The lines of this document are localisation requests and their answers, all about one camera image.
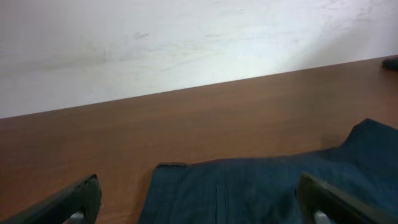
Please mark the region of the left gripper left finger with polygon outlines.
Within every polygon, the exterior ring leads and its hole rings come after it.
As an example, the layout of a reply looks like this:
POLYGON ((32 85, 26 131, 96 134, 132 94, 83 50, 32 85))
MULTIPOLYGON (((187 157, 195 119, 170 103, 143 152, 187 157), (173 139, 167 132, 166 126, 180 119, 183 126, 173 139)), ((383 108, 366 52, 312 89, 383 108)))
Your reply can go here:
POLYGON ((2 222, 94 223, 100 210, 101 198, 98 177, 92 174, 2 222))

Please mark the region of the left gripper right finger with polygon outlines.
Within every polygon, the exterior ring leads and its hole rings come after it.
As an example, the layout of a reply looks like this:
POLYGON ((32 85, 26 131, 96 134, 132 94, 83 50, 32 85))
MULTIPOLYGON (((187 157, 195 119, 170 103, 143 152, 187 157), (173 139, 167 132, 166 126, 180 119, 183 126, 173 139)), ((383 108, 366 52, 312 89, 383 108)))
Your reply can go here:
POLYGON ((303 223, 397 223, 396 218, 306 172, 300 175, 296 198, 303 223))

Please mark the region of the navy blue shorts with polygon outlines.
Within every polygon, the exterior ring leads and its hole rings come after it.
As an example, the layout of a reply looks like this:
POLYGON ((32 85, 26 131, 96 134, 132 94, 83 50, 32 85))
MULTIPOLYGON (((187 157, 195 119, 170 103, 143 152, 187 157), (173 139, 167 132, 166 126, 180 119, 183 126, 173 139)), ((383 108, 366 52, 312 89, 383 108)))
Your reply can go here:
POLYGON ((308 172, 397 215, 397 130, 371 119, 342 145, 294 156, 160 164, 140 223, 300 223, 295 189, 308 172))

